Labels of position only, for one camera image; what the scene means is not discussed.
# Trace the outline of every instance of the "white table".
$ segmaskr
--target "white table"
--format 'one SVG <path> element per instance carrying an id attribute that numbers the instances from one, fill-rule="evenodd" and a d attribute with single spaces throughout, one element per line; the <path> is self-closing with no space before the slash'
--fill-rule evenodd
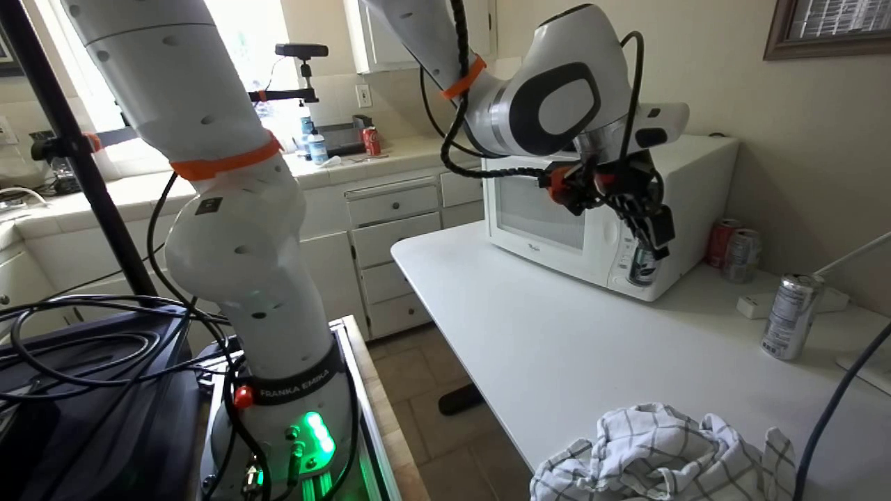
<path id="1" fill-rule="evenodd" d="M 490 409 L 529 463 L 593 437 L 606 409 L 660 402 L 715 413 L 762 445 L 783 428 L 797 455 L 855 356 L 884 317 L 818 314 L 797 364 L 759 350 L 762 320 L 735 314 L 741 292 L 695 268 L 657 304 L 566 278 L 483 243 L 482 224 L 403 239 L 397 268 L 438 320 Z M 809 499 L 891 496 L 891 398 L 855 381 L 809 464 Z"/>

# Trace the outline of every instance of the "soda can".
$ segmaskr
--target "soda can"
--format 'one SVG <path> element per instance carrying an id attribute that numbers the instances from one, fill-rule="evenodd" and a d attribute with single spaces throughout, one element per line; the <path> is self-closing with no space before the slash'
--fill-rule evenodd
<path id="1" fill-rule="evenodd" d="M 735 218 L 722 218 L 713 224 L 713 231 L 708 235 L 703 265 L 724 270 L 727 246 L 735 229 L 741 229 L 741 221 Z"/>
<path id="2" fill-rule="evenodd" d="M 751 281 L 759 265 L 759 238 L 754 229 L 735 229 L 724 257 L 727 281 Z"/>
<path id="3" fill-rule="evenodd" d="M 769 353 L 784 363 L 799 360 L 809 334 L 818 292 L 820 288 L 812 278 L 783 276 L 759 340 Z"/>

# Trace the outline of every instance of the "green light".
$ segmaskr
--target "green light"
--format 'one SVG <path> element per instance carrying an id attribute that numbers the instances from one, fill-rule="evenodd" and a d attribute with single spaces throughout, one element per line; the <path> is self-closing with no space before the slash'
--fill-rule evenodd
<path id="1" fill-rule="evenodd" d="M 316 473 L 333 460 L 333 439 L 321 413 L 307 413 L 289 427 L 291 445 L 291 478 Z"/>

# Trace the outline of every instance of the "cabinet drawer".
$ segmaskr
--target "cabinet drawer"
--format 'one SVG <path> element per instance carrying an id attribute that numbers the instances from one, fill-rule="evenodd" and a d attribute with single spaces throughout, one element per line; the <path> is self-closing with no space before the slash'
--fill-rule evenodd
<path id="1" fill-rule="evenodd" d="M 373 268 L 393 261 L 389 247 L 397 239 L 415 238 L 415 235 L 429 235 L 440 229 L 440 211 L 424 214 L 424 218 L 408 218 L 408 221 L 393 221 L 382 226 L 367 226 L 367 229 L 354 229 L 354 247 L 357 247 L 357 268 Z"/>
<path id="2" fill-rule="evenodd" d="M 424 308 L 418 295 L 401 295 L 401 297 L 367 307 L 369 336 L 389 336 L 424 322 L 429 322 L 429 311 Z"/>
<path id="3" fill-rule="evenodd" d="M 442 229 L 465 226 L 482 221 L 482 204 L 465 204 L 465 205 L 444 205 L 442 210 Z"/>
<path id="4" fill-rule="evenodd" d="M 396 265 L 360 270 L 360 281 L 365 304 L 382 304 L 412 292 L 412 283 L 401 276 Z"/>
<path id="5" fill-rule="evenodd" d="M 405 186 L 346 192 L 346 204 L 354 226 L 369 226 L 433 211 L 440 205 L 440 192 L 438 185 L 421 180 Z"/>
<path id="6" fill-rule="evenodd" d="M 482 180 L 457 172 L 440 172 L 442 205 L 463 205 L 482 201 Z"/>

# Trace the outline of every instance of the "picture frame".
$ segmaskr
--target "picture frame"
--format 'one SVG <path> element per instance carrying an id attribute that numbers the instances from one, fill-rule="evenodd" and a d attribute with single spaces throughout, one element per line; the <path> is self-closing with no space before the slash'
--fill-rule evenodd
<path id="1" fill-rule="evenodd" d="M 23 76 L 23 68 L 16 65 L 14 54 L 9 50 L 6 33 L 0 33 L 0 79 L 6 76 Z"/>
<path id="2" fill-rule="evenodd" d="M 858 18 L 858 25 L 847 33 L 802 29 L 802 22 L 816 18 L 809 8 L 820 8 L 818 22 L 851 25 L 851 18 Z M 777 0 L 762 59 L 783 61 L 891 54 L 891 25 L 876 22 L 876 18 L 889 19 L 889 15 L 891 0 Z"/>

